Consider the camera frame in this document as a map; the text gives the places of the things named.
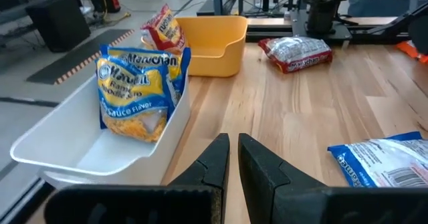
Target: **white plastic bin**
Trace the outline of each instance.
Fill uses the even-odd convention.
[[[99,109],[94,75],[13,143],[12,158],[40,166],[40,177],[57,189],[160,184],[189,120],[188,82],[156,144],[100,130]]]

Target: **black mat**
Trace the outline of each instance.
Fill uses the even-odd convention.
[[[132,32],[133,30],[130,29],[109,29],[28,77],[27,81],[41,84],[61,84],[91,63],[99,55],[101,44],[116,45],[131,35]]]

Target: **maruchan ramen package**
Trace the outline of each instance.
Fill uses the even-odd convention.
[[[168,66],[167,78],[173,86],[170,90],[171,98],[174,105],[177,105],[185,87],[186,71],[191,59],[190,48],[186,47],[182,53],[175,55],[166,51],[102,45],[101,54],[120,58],[140,70],[146,67]]]
[[[156,142],[167,125],[171,94],[167,67],[138,69],[112,56],[96,61],[101,127]]]
[[[320,39],[310,37],[263,39],[259,46],[283,73],[332,61],[332,50]]]
[[[188,43],[183,30],[168,5],[141,27],[145,48],[180,54]]]
[[[397,44],[397,48],[422,64],[428,64],[428,55],[420,54],[411,40]]]
[[[352,187],[428,187],[428,140],[419,132],[327,150]]]

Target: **black box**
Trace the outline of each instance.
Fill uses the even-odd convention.
[[[45,0],[26,10],[52,52],[70,51],[91,33],[76,0]]]

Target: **red noodle package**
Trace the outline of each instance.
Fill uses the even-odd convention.
[[[259,46],[285,74],[332,61],[330,47],[324,41],[310,37],[263,39]]]
[[[422,64],[428,64],[428,55],[420,54],[411,40],[397,44],[397,48]]]
[[[188,47],[183,29],[168,5],[141,27],[142,42],[147,49],[179,55]]]

